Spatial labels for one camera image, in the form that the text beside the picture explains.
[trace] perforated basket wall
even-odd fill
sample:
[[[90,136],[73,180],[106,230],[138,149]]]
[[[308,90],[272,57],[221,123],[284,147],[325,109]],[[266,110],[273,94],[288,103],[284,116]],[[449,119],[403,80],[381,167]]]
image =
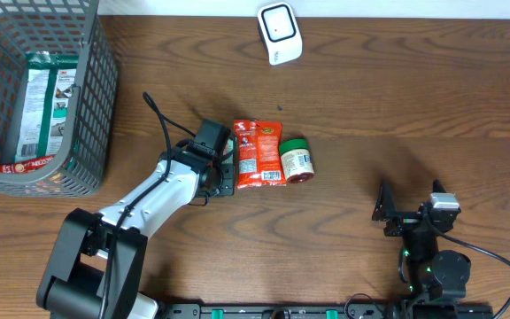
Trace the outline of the perforated basket wall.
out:
[[[0,174],[0,192],[77,197],[104,174],[118,71],[97,17],[97,1],[0,0],[0,164],[15,153],[26,80],[26,54],[79,56],[58,154],[28,174]]]

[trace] red package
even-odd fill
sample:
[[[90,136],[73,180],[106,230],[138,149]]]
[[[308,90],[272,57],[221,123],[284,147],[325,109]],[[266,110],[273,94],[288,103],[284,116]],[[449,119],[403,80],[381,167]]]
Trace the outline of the red package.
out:
[[[54,159],[54,155],[44,156],[38,159],[25,160],[15,164],[0,165],[0,173],[22,174],[33,172],[47,165],[52,159]]]
[[[286,185],[279,156],[282,124],[271,121],[235,120],[234,129],[239,141],[237,188]]]

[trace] wooden surface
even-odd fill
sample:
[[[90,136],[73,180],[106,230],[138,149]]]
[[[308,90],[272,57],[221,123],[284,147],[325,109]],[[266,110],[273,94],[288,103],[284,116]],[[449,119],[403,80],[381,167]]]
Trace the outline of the wooden surface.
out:
[[[278,67],[266,62],[254,19],[103,23],[121,67],[104,186],[81,199],[0,195],[0,318],[45,317],[35,292],[66,215],[108,206],[151,173],[165,145],[144,90],[192,129],[202,118],[281,121],[283,139],[307,138],[317,172],[179,210],[150,241],[146,294],[332,303],[405,292],[401,242],[371,222],[382,177],[406,209],[440,178],[463,208],[451,235],[510,259],[510,21],[300,19],[304,54]],[[469,256],[467,300],[497,311],[510,268],[440,247]]]

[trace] jar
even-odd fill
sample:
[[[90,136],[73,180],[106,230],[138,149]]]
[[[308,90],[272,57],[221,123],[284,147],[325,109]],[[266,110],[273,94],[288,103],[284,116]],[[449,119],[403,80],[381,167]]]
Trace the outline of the jar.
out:
[[[304,138],[291,139],[279,146],[282,171],[288,183],[306,182],[314,177],[312,158]]]

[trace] packaged item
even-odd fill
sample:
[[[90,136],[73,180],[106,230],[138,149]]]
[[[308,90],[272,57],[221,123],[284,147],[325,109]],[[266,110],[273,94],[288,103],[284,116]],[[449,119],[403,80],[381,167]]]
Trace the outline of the packaged item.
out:
[[[279,146],[282,171],[288,183],[306,182],[314,177],[312,158],[304,138],[291,139]]]
[[[279,157],[282,124],[235,120],[234,129],[239,144],[237,188],[286,185]]]
[[[0,173],[29,173],[33,172],[54,159],[54,155],[45,156],[40,159],[30,159],[15,164],[4,164],[0,165]]]
[[[27,55],[27,91],[15,162],[54,155],[62,143],[78,58]]]

